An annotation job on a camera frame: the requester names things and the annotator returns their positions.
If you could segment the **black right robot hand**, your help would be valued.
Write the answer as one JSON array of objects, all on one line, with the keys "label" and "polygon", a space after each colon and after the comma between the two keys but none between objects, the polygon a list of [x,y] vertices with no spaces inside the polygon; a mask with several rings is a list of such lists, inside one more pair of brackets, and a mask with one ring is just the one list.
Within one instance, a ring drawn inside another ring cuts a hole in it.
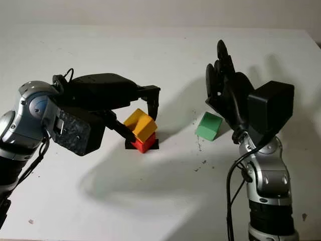
[{"label": "black right robot hand", "polygon": [[254,90],[242,72],[235,71],[223,40],[217,43],[214,64],[206,67],[206,104],[225,119],[234,131],[248,130],[247,97]]}]

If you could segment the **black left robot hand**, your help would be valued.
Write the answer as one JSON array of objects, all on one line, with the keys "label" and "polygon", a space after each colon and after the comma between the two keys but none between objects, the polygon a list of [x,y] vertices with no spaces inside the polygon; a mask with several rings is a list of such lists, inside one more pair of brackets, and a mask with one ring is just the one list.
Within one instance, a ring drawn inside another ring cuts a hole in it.
[{"label": "black left robot hand", "polygon": [[156,120],[160,88],[155,85],[140,86],[114,73],[80,76],[63,85],[63,96],[76,106],[84,108],[105,122],[105,125],[123,138],[134,141],[134,134],[117,120],[114,109],[130,106],[142,99],[147,103],[148,115]]}]

